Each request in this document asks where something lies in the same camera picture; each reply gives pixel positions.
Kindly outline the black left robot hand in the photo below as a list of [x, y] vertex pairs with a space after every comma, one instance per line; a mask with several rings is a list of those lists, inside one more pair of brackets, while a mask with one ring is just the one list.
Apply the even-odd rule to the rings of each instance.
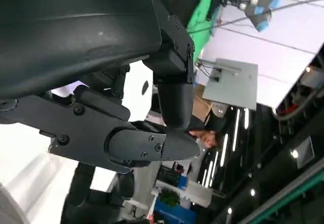
[[[38, 129], [50, 153], [78, 161], [62, 223], [117, 223], [134, 183], [93, 190], [96, 167], [128, 175], [199, 154], [184, 132], [194, 48], [160, 0], [1, 0], [1, 123]], [[131, 123], [122, 105], [137, 61], [153, 71], [164, 125]]]

